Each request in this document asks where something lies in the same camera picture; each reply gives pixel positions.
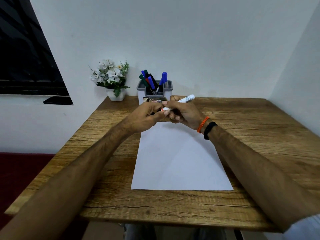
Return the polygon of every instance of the white sleeve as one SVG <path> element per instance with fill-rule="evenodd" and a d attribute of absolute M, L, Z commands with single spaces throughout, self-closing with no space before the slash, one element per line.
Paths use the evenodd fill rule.
<path fill-rule="evenodd" d="M 285 240 L 317 240 L 320 239 L 320 214 L 304 218 L 292 224 L 284 233 Z"/>

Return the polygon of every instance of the black bracelet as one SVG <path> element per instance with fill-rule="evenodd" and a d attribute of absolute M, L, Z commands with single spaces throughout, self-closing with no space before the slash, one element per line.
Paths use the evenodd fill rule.
<path fill-rule="evenodd" d="M 212 127 L 214 127 L 215 125 L 217 124 L 213 121 L 207 125 L 207 128 L 204 130 L 204 133 L 203 133 L 203 136 L 206 140 L 209 140 L 208 133 L 211 131 Z"/>

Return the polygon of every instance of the bracelet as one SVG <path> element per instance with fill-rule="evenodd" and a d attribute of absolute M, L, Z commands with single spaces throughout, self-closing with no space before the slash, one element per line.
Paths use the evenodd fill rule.
<path fill-rule="evenodd" d="M 203 125 L 205 124 L 205 122 L 209 119 L 209 117 L 207 116 L 202 122 L 201 124 L 199 125 L 198 129 L 197 129 L 197 132 L 198 133 L 201 133 L 200 130 L 201 128 L 203 127 Z"/>
<path fill-rule="evenodd" d="M 211 131 L 211 129 L 217 125 L 215 122 L 210 122 L 208 125 L 207 125 L 207 128 L 204 130 L 204 133 L 203 133 L 203 136 L 206 140 L 209 140 L 209 137 L 208 137 L 208 133 Z"/>

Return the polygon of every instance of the wood grain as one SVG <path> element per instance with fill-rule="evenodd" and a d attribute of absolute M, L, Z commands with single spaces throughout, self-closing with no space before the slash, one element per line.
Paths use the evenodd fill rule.
<path fill-rule="evenodd" d="M 265 99 L 196 98 L 198 108 L 222 128 L 320 196 L 320 138 Z M 16 214 L 48 179 L 99 140 L 138 106 L 106 98 L 6 210 Z M 116 222 L 145 221 L 277 231 L 229 168 L 233 191 L 130 190 L 140 134 L 129 137 L 102 171 L 80 216 Z"/>

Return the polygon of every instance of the white marker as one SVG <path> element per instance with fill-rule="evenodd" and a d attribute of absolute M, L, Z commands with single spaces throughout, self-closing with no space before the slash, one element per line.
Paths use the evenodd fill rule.
<path fill-rule="evenodd" d="M 178 102 L 179 103 L 187 103 L 187 102 L 190 102 L 192 100 L 194 100 L 195 96 L 193 94 L 187 96 L 187 97 L 184 97 L 183 99 L 180 99 Z M 161 109 L 161 111 L 164 111 L 164 110 L 168 110 L 168 111 L 171 111 L 173 110 L 173 108 L 167 108 L 167 107 L 164 107 Z"/>

